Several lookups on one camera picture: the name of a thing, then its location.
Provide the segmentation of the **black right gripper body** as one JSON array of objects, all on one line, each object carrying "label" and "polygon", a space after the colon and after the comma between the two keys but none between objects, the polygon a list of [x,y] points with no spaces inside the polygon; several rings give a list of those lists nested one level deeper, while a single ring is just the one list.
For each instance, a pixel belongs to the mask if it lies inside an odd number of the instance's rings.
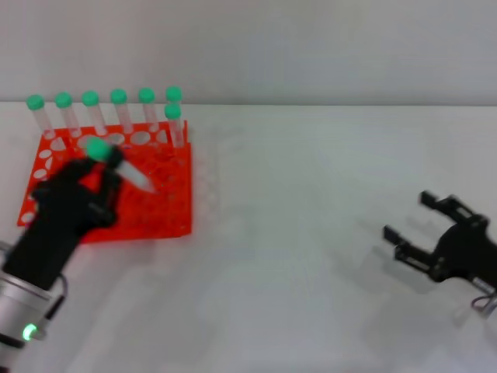
[{"label": "black right gripper body", "polygon": [[436,283],[457,277],[497,290],[497,244],[488,226],[487,218],[476,217],[450,227],[432,253],[429,277]]}]

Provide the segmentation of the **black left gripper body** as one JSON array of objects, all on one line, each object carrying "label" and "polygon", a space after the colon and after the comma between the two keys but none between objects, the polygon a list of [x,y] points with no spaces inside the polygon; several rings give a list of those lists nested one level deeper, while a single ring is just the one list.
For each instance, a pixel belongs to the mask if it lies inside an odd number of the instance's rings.
[{"label": "black left gripper body", "polygon": [[41,183],[33,193],[38,212],[2,266],[5,274],[48,291],[79,243],[94,229],[116,223],[116,207],[105,208],[80,182]]}]

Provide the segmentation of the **red plastic test tube rack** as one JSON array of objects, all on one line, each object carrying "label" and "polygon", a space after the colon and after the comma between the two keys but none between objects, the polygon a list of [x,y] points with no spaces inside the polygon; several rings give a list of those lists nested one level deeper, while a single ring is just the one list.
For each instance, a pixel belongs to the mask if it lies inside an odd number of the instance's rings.
[{"label": "red plastic test tube rack", "polygon": [[[147,175],[155,193],[139,190],[131,183],[122,184],[117,205],[118,220],[111,228],[88,234],[86,243],[130,241],[137,239],[170,239],[188,235],[193,223],[192,149],[188,140],[181,148],[172,145],[172,133],[166,121],[151,132],[147,123],[134,125],[134,133],[125,134],[119,124],[109,125],[105,139],[115,141],[127,159]],[[82,127],[73,138],[67,128],[55,131],[56,138],[41,138],[22,207],[16,224],[28,225],[36,211],[32,189],[41,180],[58,171],[71,159],[85,154],[86,140],[95,135],[94,127]]]}]

